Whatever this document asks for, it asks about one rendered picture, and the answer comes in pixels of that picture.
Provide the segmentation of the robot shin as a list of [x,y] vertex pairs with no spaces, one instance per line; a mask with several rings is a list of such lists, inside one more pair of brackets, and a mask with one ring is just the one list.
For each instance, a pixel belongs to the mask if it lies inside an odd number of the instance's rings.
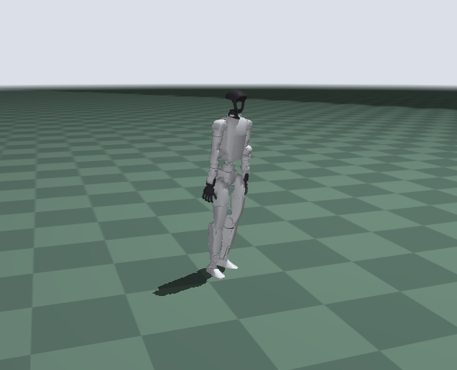
[[232,228],[227,228],[224,227],[222,231],[222,248],[221,248],[221,254],[220,254],[220,260],[225,261],[227,259],[227,255],[229,254],[230,247],[232,243],[234,242],[234,237],[237,232],[237,226],[238,226],[239,221],[237,224],[232,227]]
[[221,244],[222,244],[222,229],[217,230],[217,233],[214,230],[213,223],[209,224],[209,234],[208,234],[208,248],[210,252],[210,268],[213,269],[217,266],[218,254],[220,253]]

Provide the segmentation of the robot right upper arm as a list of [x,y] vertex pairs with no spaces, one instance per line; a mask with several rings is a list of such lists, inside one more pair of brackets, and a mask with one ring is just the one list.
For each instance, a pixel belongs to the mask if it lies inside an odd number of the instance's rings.
[[214,149],[218,150],[219,154],[218,154],[217,159],[220,159],[223,157],[223,151],[220,148],[220,144],[222,142],[223,132],[227,128],[227,120],[225,120],[225,119],[215,120],[213,122],[212,128],[213,128],[213,137],[212,137],[211,152]]

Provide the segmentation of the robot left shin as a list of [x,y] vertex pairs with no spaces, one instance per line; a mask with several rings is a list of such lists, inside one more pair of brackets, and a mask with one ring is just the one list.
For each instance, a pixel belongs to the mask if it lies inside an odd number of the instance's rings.
[[222,248],[221,248],[221,254],[220,254],[220,260],[225,261],[227,259],[227,255],[229,254],[230,247],[232,243],[234,242],[234,237],[237,232],[237,226],[238,226],[239,221],[237,224],[232,227],[232,228],[227,228],[224,227],[222,231]]

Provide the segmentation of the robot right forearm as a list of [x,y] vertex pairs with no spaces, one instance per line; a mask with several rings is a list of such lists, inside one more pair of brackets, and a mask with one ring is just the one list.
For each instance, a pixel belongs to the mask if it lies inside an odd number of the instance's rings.
[[218,166],[220,164],[220,161],[217,160],[218,157],[218,150],[214,149],[212,150],[210,154],[210,171],[208,172],[208,178],[207,178],[207,183],[213,185],[213,180],[216,179],[218,175]]

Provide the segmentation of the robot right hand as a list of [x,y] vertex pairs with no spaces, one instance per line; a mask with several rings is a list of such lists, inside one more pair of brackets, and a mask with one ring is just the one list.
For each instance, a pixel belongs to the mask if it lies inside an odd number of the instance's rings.
[[[202,198],[203,199],[205,198],[204,200],[208,201],[208,203],[209,202],[213,203],[213,195],[214,195],[215,199],[217,199],[217,196],[214,193],[214,188],[213,188],[215,186],[215,183],[216,183],[216,179],[213,180],[213,185],[206,182],[207,186],[203,190]],[[204,197],[204,195],[205,195],[205,197]]]

